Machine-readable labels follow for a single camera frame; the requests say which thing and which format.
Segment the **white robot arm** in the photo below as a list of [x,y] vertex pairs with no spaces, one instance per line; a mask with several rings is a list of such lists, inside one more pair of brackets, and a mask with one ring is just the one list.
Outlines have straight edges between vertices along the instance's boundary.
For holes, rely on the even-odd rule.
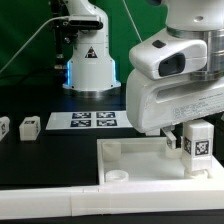
[[126,111],[141,133],[224,111],[224,0],[146,0],[168,9],[166,27],[130,50]]

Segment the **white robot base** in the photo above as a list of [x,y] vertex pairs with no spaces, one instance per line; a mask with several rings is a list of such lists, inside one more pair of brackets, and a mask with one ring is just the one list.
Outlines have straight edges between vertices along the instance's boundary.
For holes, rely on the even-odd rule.
[[107,14],[89,0],[49,0],[56,41],[55,68],[64,91],[83,98],[117,93],[115,61],[109,54]]

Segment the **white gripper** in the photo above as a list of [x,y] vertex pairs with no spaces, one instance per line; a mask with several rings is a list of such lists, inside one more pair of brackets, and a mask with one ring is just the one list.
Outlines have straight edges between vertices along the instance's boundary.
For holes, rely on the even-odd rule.
[[170,149],[172,125],[224,111],[224,29],[165,28],[130,50],[134,70],[126,112],[141,133],[163,128]]

